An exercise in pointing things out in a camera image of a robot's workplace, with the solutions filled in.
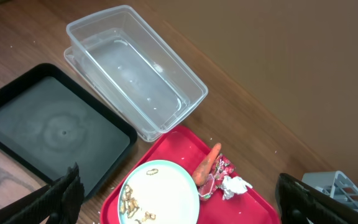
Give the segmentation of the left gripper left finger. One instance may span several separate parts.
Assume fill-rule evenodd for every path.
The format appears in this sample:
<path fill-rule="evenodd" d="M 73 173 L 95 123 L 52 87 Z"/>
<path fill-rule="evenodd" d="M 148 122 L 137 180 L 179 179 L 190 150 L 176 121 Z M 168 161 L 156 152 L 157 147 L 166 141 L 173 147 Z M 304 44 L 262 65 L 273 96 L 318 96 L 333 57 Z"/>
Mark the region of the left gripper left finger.
<path fill-rule="evenodd" d="M 0 224 L 76 224 L 85 188 L 79 167 L 69 167 L 66 175 L 0 209 Z"/>

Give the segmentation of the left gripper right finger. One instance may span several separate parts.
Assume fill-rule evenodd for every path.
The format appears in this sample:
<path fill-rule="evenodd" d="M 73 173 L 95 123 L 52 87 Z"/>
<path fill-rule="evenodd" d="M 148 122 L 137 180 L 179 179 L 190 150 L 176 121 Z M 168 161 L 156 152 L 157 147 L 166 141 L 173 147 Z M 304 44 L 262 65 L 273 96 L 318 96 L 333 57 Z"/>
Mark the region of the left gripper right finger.
<path fill-rule="evenodd" d="M 282 224 L 358 224 L 358 212 L 286 173 L 278 176 L 275 199 Z"/>

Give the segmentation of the white tissue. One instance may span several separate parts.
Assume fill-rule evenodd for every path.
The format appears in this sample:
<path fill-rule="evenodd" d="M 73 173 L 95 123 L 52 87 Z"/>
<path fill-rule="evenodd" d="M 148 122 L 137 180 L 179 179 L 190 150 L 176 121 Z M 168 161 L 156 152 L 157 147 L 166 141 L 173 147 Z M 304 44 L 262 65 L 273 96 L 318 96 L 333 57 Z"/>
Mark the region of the white tissue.
<path fill-rule="evenodd" d="M 221 189 L 223 190 L 223 200 L 229 200 L 235 195 L 242 195 L 252 189 L 253 186 L 245 181 L 243 178 L 236 176 L 230 177 L 225 176 L 221 184 Z"/>

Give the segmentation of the light blue dinner plate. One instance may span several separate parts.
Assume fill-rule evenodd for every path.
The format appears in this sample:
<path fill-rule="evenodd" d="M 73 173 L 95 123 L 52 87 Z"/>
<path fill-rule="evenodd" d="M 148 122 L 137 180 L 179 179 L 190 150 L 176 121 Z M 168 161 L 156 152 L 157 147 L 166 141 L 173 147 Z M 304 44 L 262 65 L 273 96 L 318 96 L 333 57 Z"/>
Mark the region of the light blue dinner plate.
<path fill-rule="evenodd" d="M 123 193 L 126 179 L 138 171 L 158 168 L 155 180 L 158 184 L 157 219 L 136 223 L 129 221 L 125 215 L 119 213 L 119 202 Z M 178 164 L 166 160 L 148 161 L 134 169 L 127 177 L 119 192 L 118 215 L 119 224 L 196 224 L 200 214 L 200 200 L 197 187 L 191 175 Z"/>

